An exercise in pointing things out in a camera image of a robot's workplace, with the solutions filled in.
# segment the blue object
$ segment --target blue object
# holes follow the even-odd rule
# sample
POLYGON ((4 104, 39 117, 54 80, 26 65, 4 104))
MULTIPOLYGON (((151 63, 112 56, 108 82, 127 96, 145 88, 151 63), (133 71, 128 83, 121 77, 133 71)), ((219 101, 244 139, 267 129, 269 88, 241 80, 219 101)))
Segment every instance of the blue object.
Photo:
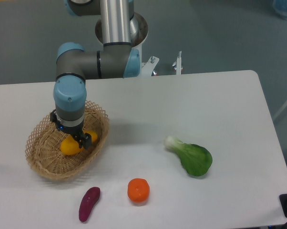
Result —
POLYGON ((126 64, 123 77, 136 77, 140 73, 140 56, 138 49, 132 49, 130 52, 128 63, 126 64))
POLYGON ((287 0, 274 0, 273 7, 281 17, 287 20, 287 0))
POLYGON ((85 106, 85 83, 74 75, 62 76, 54 85, 53 98, 62 110, 77 111, 85 106))
POLYGON ((67 12, 72 15, 72 16, 77 16, 77 14, 74 13, 74 11, 72 11, 70 5, 68 4, 68 0, 64 0, 64 5, 67 9, 67 12))
POLYGON ((67 42, 67 43, 64 43, 63 45, 61 45, 59 47, 57 60, 63 53, 65 53, 65 52, 67 52, 69 50, 73 50, 73 49, 80 49, 82 51, 85 51, 85 49, 83 48, 82 45, 76 44, 76 43, 73 43, 73 42, 67 42))

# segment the silver metal arm segment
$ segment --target silver metal arm segment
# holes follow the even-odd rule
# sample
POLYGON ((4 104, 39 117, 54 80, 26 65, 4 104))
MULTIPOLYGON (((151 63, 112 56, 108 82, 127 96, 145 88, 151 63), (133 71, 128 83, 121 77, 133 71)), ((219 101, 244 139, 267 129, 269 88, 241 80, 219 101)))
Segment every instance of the silver metal arm segment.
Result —
POLYGON ((85 52, 81 45, 69 42, 59 48, 57 56, 57 79, 53 90, 56 110, 51 113, 51 121, 59 131, 70 134, 80 148, 88 148, 92 144, 91 136, 82 130, 85 80, 137 76, 141 68, 140 56, 138 50, 131 47, 129 0, 64 2, 71 14, 83 16, 100 12, 103 21, 103 51, 85 52))

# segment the white table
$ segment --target white table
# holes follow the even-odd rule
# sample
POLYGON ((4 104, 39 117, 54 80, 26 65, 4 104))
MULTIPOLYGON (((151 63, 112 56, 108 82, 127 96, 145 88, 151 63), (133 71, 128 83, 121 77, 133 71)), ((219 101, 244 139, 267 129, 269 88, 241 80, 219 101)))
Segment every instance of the white table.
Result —
POLYGON ((278 196, 287 168, 253 71, 87 81, 88 100, 109 115, 99 157, 77 179, 51 182, 32 171, 25 145, 52 111, 54 83, 0 85, 0 229, 231 229, 283 224, 278 196), (207 148, 214 162, 189 177, 164 150, 174 135, 207 148), (148 203, 134 206, 128 182, 145 178, 148 203), (79 204, 102 197, 83 225, 79 204))

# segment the purple sweet potato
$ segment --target purple sweet potato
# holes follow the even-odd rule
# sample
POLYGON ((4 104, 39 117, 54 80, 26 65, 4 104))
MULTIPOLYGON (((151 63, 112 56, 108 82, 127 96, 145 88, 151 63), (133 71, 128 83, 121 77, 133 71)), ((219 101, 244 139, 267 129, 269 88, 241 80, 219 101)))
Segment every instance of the purple sweet potato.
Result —
POLYGON ((79 220, 86 222, 92 212, 92 208, 98 202, 100 198, 100 188, 92 187, 84 195, 80 208, 79 208, 79 220))

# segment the green vegetable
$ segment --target green vegetable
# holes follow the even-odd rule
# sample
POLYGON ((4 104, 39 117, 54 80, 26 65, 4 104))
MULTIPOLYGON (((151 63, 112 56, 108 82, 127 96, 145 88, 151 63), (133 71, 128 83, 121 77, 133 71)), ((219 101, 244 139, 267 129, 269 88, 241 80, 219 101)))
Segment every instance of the green vegetable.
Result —
POLYGON ((166 137, 164 145, 179 156, 182 166, 192 176, 204 175, 212 164, 210 152, 201 146, 184 143, 172 136, 166 137))

